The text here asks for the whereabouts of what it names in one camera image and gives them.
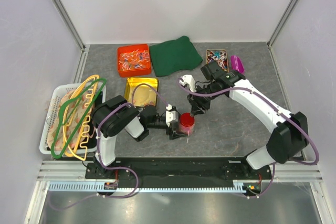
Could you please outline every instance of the green cloth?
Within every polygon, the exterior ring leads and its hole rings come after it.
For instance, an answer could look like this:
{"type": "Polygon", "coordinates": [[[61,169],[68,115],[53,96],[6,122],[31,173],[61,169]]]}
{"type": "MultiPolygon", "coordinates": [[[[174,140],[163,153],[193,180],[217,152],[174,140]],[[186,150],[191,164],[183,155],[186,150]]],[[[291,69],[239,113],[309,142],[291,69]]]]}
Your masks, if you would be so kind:
{"type": "Polygon", "coordinates": [[[150,46],[149,50],[157,77],[181,69],[193,70],[203,61],[187,36],[150,46]]]}

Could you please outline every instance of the white wall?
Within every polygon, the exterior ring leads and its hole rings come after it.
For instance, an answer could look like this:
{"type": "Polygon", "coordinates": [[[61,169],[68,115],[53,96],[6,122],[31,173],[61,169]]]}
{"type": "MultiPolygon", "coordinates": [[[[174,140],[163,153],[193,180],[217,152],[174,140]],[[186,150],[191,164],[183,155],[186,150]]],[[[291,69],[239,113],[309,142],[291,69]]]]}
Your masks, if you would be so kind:
{"type": "Polygon", "coordinates": [[[23,223],[45,109],[54,88],[72,81],[80,50],[51,0],[0,3],[0,223],[23,223]]]}
{"type": "Polygon", "coordinates": [[[336,207],[336,0],[300,0],[274,52],[292,110],[308,118],[336,207]]]}
{"type": "Polygon", "coordinates": [[[62,0],[87,44],[267,41],[290,0],[62,0]]]}

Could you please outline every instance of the red cylinder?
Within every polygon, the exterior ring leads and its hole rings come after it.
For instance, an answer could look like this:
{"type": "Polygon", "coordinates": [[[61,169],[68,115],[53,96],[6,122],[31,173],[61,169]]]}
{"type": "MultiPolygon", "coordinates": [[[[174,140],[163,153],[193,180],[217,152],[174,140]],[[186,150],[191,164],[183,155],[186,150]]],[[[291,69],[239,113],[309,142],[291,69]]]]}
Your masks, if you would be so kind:
{"type": "Polygon", "coordinates": [[[190,113],[183,113],[180,117],[180,132],[188,136],[194,132],[195,118],[190,113]]]}

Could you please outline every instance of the orange tray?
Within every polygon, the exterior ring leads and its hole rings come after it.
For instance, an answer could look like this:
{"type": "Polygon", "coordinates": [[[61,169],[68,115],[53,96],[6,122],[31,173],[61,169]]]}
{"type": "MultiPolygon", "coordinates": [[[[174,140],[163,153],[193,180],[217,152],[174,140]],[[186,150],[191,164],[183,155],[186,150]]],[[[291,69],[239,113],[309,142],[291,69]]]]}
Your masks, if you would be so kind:
{"type": "Polygon", "coordinates": [[[152,72],[152,64],[149,60],[148,62],[143,63],[144,68],[139,69],[130,69],[130,70],[123,70],[122,69],[122,62],[120,60],[121,54],[124,53],[131,53],[134,51],[144,51],[147,50],[149,53],[149,46],[147,44],[137,44],[137,45],[130,45],[130,46],[123,46],[117,48],[117,69],[120,77],[132,77],[132,76],[144,76],[146,74],[150,74],[152,72]]]}

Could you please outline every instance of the laundry basket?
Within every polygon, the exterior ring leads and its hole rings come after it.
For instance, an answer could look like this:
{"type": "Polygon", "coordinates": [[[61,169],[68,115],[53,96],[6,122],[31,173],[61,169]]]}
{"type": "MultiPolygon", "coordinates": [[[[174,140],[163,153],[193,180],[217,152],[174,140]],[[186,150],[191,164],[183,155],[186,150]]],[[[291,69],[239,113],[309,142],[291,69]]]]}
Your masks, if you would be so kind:
{"type": "MultiPolygon", "coordinates": [[[[51,151],[48,150],[47,137],[48,137],[50,127],[53,125],[53,123],[55,121],[55,118],[58,116],[57,115],[57,108],[58,108],[59,102],[69,91],[77,89],[80,85],[81,85],[81,83],[73,83],[73,84],[58,86],[54,90],[54,92],[52,93],[53,95],[51,97],[51,102],[50,102],[50,105],[49,105],[47,118],[44,122],[44,128],[43,128],[42,137],[41,137],[41,141],[40,141],[40,151],[43,154],[50,154],[51,155],[51,151]]],[[[101,85],[102,85],[101,83],[98,84],[97,91],[101,87],[101,85]]],[[[102,89],[102,102],[105,102],[105,97],[106,97],[106,86],[104,86],[103,89],[102,89]]],[[[97,147],[95,146],[94,148],[88,149],[88,152],[94,152],[96,150],[96,148],[97,147]]],[[[85,149],[80,149],[79,148],[76,151],[76,153],[77,154],[84,154],[85,149]]]]}

